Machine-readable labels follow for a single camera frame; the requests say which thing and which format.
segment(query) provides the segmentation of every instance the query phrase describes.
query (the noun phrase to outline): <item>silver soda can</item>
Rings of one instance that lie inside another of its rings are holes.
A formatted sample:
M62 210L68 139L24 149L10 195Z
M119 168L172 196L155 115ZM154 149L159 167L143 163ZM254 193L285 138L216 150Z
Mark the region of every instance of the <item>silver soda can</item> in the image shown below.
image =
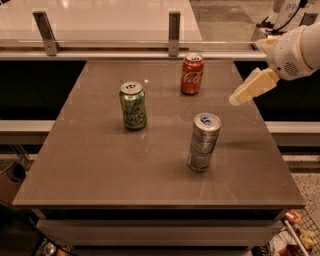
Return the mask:
M209 168L220 127L219 117L211 113L201 113L194 118L188 159L192 170L204 172Z
M145 127L147 116L142 85L135 81L126 82L121 85L119 95L125 127L130 130Z

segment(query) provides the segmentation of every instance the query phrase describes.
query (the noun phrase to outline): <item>soda can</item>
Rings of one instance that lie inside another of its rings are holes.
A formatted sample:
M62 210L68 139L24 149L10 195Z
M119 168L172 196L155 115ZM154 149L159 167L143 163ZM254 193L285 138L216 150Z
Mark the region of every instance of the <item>soda can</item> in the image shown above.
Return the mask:
M221 120L214 114L201 113L194 118L188 159L192 170L204 172L209 168L220 127Z
M183 60L181 74L181 91L184 94L194 95L199 93L204 60L199 53L189 53Z
M146 126L145 92L140 83L129 81L120 87L120 103L126 128L139 130Z

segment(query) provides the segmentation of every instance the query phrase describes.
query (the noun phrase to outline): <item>floor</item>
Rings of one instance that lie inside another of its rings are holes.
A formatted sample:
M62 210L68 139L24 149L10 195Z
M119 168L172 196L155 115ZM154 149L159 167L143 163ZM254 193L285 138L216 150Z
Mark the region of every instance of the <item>floor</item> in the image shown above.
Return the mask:
M261 37L256 23L267 16L274 21L277 14L272 11L270 0L190 0L198 26L205 41L215 41L221 45L228 44L235 48L246 49ZM318 9L310 5L308 12ZM301 20L303 11L299 12L292 24ZM320 155L319 154L284 154L284 160L291 170L307 206L306 211L316 226L320 227ZM0 155L0 171L10 162L14 155ZM30 256L38 242L39 234L29 224L27 215L10 206L19 185L13 183L6 175L0 176L0 189L6 191L0 198L0 254L5 256Z

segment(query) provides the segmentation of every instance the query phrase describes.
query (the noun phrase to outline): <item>metal frame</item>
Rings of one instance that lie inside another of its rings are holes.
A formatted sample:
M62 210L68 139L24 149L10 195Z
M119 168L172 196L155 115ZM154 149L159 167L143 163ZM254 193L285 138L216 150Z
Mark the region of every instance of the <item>metal frame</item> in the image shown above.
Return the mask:
M0 144L43 144L53 120L0 120ZM320 146L320 122L265 122L277 146Z

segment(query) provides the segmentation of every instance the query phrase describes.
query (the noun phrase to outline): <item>glass panel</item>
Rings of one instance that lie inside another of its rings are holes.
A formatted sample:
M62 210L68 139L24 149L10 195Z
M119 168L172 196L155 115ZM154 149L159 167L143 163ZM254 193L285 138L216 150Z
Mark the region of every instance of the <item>glass panel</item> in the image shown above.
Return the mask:
M180 42L199 51L253 50L253 43L267 34L256 24L273 24L280 16L273 2L278 1L0 0L0 42L42 46L32 13L45 11L55 39L65 47L166 47L169 12L178 11ZM305 12L317 14L318 5L307 4L286 29L299 26ZM280 23L287 20L282 17Z

